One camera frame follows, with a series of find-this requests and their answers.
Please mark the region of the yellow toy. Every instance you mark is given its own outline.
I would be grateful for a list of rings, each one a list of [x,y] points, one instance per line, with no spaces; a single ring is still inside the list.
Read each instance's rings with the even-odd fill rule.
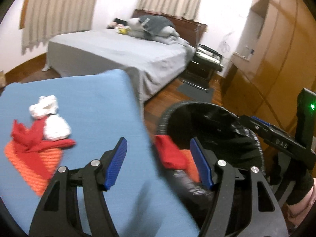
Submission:
[[[130,31],[130,28],[127,28],[127,27],[118,27],[117,28],[118,34],[128,35],[129,31]]]

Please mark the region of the wooden wardrobe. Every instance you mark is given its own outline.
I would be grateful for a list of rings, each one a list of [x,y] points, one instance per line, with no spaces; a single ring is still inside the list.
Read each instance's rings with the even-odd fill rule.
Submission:
[[[268,0],[253,56],[234,59],[222,87],[223,106],[293,131],[297,95],[303,88],[315,91],[315,19],[304,1]]]

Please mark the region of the pink items on bed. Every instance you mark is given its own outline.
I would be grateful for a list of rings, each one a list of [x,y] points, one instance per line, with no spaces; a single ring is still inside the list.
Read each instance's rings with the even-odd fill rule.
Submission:
[[[115,29],[116,27],[118,28],[123,28],[127,26],[127,21],[126,20],[122,20],[119,18],[115,18],[112,22],[109,23],[109,25],[107,25],[108,29]]]

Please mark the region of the beige curtain left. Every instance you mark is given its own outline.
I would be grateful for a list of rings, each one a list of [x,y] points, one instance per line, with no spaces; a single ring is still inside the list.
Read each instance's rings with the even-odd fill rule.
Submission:
[[[92,28],[96,0],[27,0],[21,51],[60,34]]]

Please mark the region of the grey floor mat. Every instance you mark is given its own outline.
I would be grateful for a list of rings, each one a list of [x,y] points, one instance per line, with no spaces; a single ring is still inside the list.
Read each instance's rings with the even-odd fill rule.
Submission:
[[[189,98],[199,102],[211,102],[213,99],[214,89],[201,89],[196,86],[182,84],[177,88],[177,91],[188,96]]]

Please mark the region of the red glove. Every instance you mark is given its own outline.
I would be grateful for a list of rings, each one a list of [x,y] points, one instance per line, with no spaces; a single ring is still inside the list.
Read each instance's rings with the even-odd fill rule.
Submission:
[[[45,140],[43,128],[47,117],[35,120],[30,129],[24,124],[14,120],[11,137],[14,151],[17,157],[23,161],[28,168],[45,180],[49,180],[52,174],[44,165],[40,153],[52,148],[70,148],[76,144],[72,139],[58,141]]]

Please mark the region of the small orange knitted cloth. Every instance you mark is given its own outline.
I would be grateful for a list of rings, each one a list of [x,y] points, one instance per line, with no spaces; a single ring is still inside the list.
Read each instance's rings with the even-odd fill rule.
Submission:
[[[180,152],[184,155],[187,161],[187,167],[185,169],[185,172],[189,176],[191,180],[193,180],[196,183],[200,182],[200,176],[198,169],[196,167],[196,164],[194,162],[194,159],[192,157],[192,153],[189,149],[182,149]]]

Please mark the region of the grey pillow pile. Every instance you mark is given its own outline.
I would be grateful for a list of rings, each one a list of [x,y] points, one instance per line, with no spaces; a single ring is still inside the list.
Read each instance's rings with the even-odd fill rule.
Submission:
[[[144,15],[127,21],[128,35],[138,39],[155,41],[162,44],[189,45],[180,37],[175,25],[163,16]]]

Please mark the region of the white cloth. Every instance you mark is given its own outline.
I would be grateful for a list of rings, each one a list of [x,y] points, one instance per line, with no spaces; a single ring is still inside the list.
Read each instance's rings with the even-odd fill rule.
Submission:
[[[39,101],[29,107],[34,119],[42,119],[47,115],[54,115],[58,111],[58,102],[55,95],[40,96]]]
[[[71,135],[71,128],[60,115],[51,115],[45,120],[43,136],[49,141],[66,139]]]

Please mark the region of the red cloth strip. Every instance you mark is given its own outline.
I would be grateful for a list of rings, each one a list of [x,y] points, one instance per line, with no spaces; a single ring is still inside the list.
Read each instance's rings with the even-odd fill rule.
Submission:
[[[165,168],[172,170],[185,170],[187,168],[187,159],[169,135],[155,135],[155,146]]]

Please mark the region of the grey bed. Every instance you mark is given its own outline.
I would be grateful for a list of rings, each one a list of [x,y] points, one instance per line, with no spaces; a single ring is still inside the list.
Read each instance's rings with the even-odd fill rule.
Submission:
[[[194,53],[195,48],[182,38],[162,43],[103,29],[51,38],[44,68],[62,77],[123,70],[136,98],[144,103],[179,76]]]

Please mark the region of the blue blanket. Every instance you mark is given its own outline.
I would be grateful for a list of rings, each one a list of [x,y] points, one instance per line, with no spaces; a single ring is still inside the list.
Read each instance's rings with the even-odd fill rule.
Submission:
[[[54,95],[71,127],[74,147],[61,164],[80,168],[127,140],[117,181],[104,197],[120,236],[197,236],[194,219],[170,189],[151,148],[130,79],[121,70],[89,76],[14,83],[1,94],[1,147],[11,139],[14,120],[31,126],[29,107]]]

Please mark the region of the dark grey garment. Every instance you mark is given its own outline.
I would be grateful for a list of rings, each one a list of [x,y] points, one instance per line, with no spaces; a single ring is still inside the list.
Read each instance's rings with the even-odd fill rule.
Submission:
[[[166,27],[175,29],[175,25],[164,16],[146,14],[139,17],[139,22],[144,31],[152,36],[160,34]]]

